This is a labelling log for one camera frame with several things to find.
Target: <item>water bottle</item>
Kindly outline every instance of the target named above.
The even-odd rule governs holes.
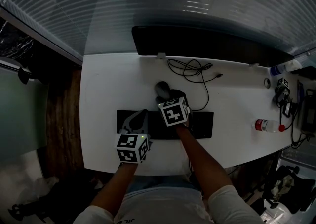
[[[280,125],[278,121],[267,119],[257,119],[252,126],[256,130],[270,133],[282,132],[285,130],[285,125]]]
[[[302,65],[297,60],[290,60],[270,68],[270,74],[272,76],[276,76],[282,73],[291,72],[301,68]]]

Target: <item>wire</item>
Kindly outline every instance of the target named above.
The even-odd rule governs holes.
[[[291,141],[292,141],[292,144],[293,144],[293,145],[297,145],[296,142],[299,142],[299,141],[301,140],[302,134],[300,134],[300,137],[298,138],[298,140],[295,141],[295,140],[293,139],[293,128],[294,128],[294,124],[292,123],[292,127],[291,127]]]
[[[190,65],[190,63],[193,62],[193,61],[196,61],[199,66],[196,67],[196,66]],[[213,81],[215,78],[221,77],[223,74],[218,74],[217,76],[215,76],[212,79],[209,79],[207,81],[204,80],[203,71],[207,70],[207,69],[210,69],[213,66],[213,64],[212,63],[207,63],[204,66],[202,66],[201,63],[198,60],[196,60],[196,59],[192,59],[188,63],[182,62],[180,60],[169,59],[168,60],[168,66],[169,66],[170,70],[173,73],[175,73],[175,74],[177,74],[179,76],[183,76],[187,81],[189,81],[191,83],[203,83],[204,84],[206,92],[207,92],[207,102],[206,102],[206,104],[204,105],[203,108],[198,109],[198,110],[192,110],[192,111],[201,111],[201,110],[203,110],[208,105],[208,102],[209,102],[209,93],[208,93],[208,89],[206,87],[206,83],[210,82],[210,81]],[[174,71],[172,69],[172,67],[183,70],[183,73],[182,74],[177,73],[176,71]],[[195,71],[195,72],[193,74],[185,74],[186,70]],[[199,75],[202,76],[202,81],[192,81],[192,80],[187,78],[187,77],[190,77],[190,76],[199,76]]]
[[[280,151],[287,150],[290,147],[292,147],[293,149],[298,149],[305,140],[310,141],[310,138],[309,137],[305,137],[304,139],[298,140],[298,141],[295,142],[295,144],[297,144],[296,146],[295,146],[295,144],[292,143],[289,146],[287,146],[286,148],[281,149]]]
[[[235,168],[232,172],[229,172],[227,175],[230,175],[231,173],[234,173],[236,170],[238,170],[240,165],[237,165],[237,168]]]
[[[297,110],[296,110],[296,112],[294,113],[294,115],[293,115],[293,117],[292,117],[292,122],[291,122],[291,124],[290,124],[288,127],[286,127],[284,130],[288,130],[291,126],[293,126],[293,123],[294,123],[294,120],[295,120],[295,118],[296,118],[296,115],[300,112],[300,110],[301,110],[301,105],[299,105],[299,106],[297,107]]]
[[[282,106],[280,107],[280,125],[282,125]]]

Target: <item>computer mouse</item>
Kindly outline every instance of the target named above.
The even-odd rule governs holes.
[[[160,99],[168,101],[171,99],[171,90],[166,82],[159,82],[155,85],[155,92]]]

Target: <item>electronic device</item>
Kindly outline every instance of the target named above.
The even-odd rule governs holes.
[[[283,106],[283,112],[282,113],[287,118],[291,117],[291,106],[292,106],[292,102],[287,103],[286,105]]]
[[[134,114],[135,111],[117,110],[117,133],[120,132],[126,118]],[[212,138],[213,112],[192,112],[194,138]],[[179,139],[173,127],[167,127],[161,114],[158,111],[148,112],[148,135],[150,140],[175,140]]]
[[[308,89],[303,103],[303,116],[301,132],[307,136],[314,137],[316,132],[316,92]]]
[[[258,63],[263,67],[276,66],[294,59],[292,55],[273,46],[203,26],[205,29],[174,25],[135,26],[132,28],[132,35],[137,53],[141,56],[165,53],[166,56]]]

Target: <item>shirt sleeve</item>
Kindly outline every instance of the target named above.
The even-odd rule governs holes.
[[[217,224],[263,224],[232,185],[224,186],[208,199],[209,213]]]
[[[88,206],[77,216],[74,224],[113,224],[113,216],[98,206]]]

